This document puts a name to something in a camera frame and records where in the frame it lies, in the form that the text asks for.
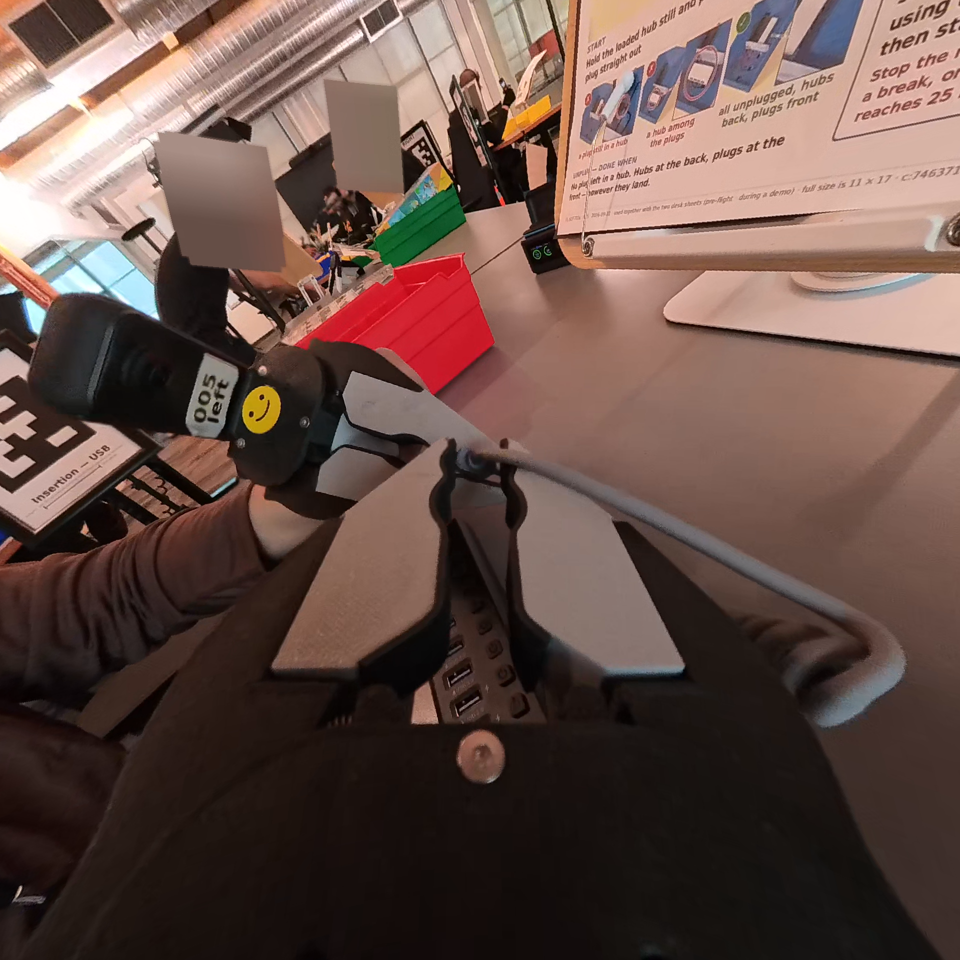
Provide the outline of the black charging case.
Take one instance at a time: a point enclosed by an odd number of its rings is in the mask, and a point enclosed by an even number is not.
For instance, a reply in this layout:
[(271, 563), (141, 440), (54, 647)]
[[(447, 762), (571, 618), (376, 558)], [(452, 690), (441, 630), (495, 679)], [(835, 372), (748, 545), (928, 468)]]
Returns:
[(555, 181), (547, 180), (524, 196), (530, 225), (520, 239), (520, 246), (531, 271), (537, 275), (563, 265), (562, 251), (557, 244), (555, 193)]

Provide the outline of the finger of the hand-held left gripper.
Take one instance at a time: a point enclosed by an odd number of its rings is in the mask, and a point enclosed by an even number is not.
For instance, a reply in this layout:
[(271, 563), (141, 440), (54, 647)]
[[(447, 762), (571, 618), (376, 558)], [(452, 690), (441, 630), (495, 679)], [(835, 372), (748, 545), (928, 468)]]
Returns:
[(453, 440), (458, 450), (491, 450), (493, 441), (414, 378), (366, 346), (341, 348), (341, 446), (400, 457), (404, 446)]
[(342, 415), (330, 453), (318, 468), (315, 493), (328, 498), (360, 501), (401, 472), (408, 453), (419, 454), (418, 438), (381, 438), (353, 426)]

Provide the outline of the green plastic bin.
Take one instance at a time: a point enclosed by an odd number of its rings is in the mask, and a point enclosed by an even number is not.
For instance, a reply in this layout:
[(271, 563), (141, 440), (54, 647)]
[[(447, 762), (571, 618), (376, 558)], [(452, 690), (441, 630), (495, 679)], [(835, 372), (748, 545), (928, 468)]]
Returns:
[(457, 188), (440, 170), (424, 174), (375, 234), (371, 248), (390, 266), (403, 266), (466, 222)]

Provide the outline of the instruction sheet board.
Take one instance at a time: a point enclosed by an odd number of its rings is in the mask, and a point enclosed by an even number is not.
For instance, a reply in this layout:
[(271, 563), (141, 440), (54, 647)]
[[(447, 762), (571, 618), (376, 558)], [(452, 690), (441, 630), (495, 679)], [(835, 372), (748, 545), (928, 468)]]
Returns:
[(958, 271), (957, 1), (572, 2), (558, 233), (583, 266)]

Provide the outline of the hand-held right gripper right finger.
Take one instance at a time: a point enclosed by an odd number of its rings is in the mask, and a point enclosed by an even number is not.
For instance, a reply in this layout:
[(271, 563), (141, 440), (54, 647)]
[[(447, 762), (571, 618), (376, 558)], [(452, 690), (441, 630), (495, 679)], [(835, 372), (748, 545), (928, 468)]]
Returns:
[(525, 690), (682, 676), (686, 665), (611, 515), (506, 464), (510, 652)]

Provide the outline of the black usb hub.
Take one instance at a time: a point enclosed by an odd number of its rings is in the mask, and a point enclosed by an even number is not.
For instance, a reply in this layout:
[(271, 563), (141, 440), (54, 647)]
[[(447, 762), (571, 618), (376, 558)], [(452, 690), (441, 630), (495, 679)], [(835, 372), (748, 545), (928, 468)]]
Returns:
[(438, 672), (414, 694), (414, 725), (546, 722), (511, 652), (506, 506), (498, 484), (459, 479), (454, 487), (447, 651)]

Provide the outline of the framed marker sign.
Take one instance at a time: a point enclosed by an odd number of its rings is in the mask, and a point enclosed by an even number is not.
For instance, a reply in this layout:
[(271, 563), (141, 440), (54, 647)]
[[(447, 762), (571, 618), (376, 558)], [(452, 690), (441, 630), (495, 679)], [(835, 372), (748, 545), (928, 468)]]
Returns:
[(33, 349), (1, 333), (1, 528), (36, 546), (160, 452), (151, 437), (61, 414), (27, 381)]

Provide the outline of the person's torso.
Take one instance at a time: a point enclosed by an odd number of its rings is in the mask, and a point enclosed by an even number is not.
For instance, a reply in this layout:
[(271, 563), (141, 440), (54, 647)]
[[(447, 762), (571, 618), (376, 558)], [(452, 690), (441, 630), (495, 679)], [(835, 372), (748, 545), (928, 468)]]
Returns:
[(2, 910), (60, 892), (100, 827), (127, 755), (78, 726), (2, 703)]

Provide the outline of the person's left hand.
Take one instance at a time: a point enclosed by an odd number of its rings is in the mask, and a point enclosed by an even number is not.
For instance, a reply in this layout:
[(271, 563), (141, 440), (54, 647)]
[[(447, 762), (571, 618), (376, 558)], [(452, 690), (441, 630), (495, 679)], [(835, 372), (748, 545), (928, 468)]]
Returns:
[(315, 486), (314, 481), (308, 481), (306, 486), (251, 487), (249, 523), (266, 561), (281, 561), (323, 522), (340, 517), (353, 505), (348, 499), (320, 493)]

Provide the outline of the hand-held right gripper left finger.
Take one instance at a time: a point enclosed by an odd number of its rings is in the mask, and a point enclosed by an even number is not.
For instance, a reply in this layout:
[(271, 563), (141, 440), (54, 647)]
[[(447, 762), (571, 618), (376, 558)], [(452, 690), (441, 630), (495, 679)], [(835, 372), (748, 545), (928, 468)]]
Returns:
[(273, 676), (403, 698), (450, 642), (451, 495), (457, 446), (442, 438), (342, 517), (271, 663)]

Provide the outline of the person's left forearm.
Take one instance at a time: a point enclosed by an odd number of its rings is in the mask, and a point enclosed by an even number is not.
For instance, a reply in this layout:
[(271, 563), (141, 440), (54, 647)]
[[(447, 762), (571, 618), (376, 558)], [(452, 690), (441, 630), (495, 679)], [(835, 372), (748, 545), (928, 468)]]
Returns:
[(280, 560), (259, 551), (252, 486), (84, 554), (4, 567), (2, 700), (65, 704), (260, 584)]

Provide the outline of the red plastic bin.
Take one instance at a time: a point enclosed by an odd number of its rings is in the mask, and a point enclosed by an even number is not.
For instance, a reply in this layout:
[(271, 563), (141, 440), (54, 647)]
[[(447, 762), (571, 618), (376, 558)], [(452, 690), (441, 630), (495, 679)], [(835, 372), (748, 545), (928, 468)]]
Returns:
[(471, 272), (462, 253), (396, 267), (312, 330), (297, 336), (387, 349), (437, 394), (495, 345)]

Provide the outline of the white board stand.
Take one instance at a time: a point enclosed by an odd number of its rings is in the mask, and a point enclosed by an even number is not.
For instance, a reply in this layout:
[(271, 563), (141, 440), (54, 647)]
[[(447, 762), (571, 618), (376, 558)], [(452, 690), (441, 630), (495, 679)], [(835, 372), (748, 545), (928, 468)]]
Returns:
[(959, 356), (957, 203), (592, 231), (589, 268), (702, 273), (669, 323), (862, 349)]

